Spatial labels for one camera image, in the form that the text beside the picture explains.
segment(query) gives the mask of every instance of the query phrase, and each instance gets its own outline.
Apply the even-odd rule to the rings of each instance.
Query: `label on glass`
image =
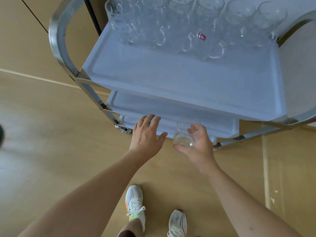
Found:
[[[200,38],[201,40],[205,41],[206,36],[204,36],[202,33],[198,34],[198,38]]]

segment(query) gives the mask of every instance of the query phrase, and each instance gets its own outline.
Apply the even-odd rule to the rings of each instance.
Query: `person's left hand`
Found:
[[[133,137],[130,150],[135,150],[150,159],[154,157],[161,149],[168,133],[162,133],[158,139],[156,137],[157,127],[161,117],[156,117],[150,125],[154,114],[143,116],[134,126]]]

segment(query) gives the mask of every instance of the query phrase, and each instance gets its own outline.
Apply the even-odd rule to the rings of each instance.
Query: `dark shorts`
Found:
[[[122,231],[118,237],[136,237],[135,234],[130,230]]]

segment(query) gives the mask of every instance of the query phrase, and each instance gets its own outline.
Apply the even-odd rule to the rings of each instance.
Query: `person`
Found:
[[[144,116],[134,126],[129,151],[115,164],[58,201],[43,216],[31,223],[19,236],[100,237],[128,183],[137,170],[161,149],[167,133],[156,137],[160,117]],[[257,201],[216,163],[213,144],[204,126],[193,147],[174,144],[205,175],[240,237],[301,236],[281,218]],[[126,194],[129,222],[119,237],[143,237],[145,207],[139,185],[133,184]],[[169,219],[168,237],[185,237],[187,222],[179,210]]]

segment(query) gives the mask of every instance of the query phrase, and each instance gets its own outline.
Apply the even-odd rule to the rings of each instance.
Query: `top shelf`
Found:
[[[227,50],[201,62],[189,55],[124,46],[106,25],[83,69],[97,84],[244,119],[273,120],[286,114],[275,43]]]

